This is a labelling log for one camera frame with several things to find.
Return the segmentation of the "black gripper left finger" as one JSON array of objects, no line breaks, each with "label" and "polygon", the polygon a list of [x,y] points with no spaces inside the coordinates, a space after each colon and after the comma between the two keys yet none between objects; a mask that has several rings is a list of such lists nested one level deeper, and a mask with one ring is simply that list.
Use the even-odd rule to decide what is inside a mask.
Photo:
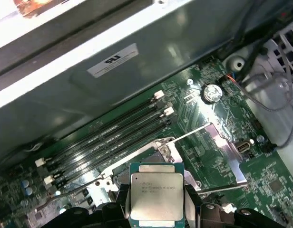
[{"label": "black gripper left finger", "polygon": [[104,203],[90,213],[83,208],[75,208],[66,216],[67,228],[129,228],[126,216],[126,201],[130,190],[129,184],[122,184],[116,201]]}]

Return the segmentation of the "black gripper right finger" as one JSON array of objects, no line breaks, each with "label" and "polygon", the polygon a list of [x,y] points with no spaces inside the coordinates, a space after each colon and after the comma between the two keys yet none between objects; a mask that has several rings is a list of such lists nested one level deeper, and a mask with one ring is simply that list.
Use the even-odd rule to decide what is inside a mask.
[{"label": "black gripper right finger", "polygon": [[190,228],[260,228],[247,209],[225,212],[217,204],[204,203],[193,186],[184,186],[184,215]]}]

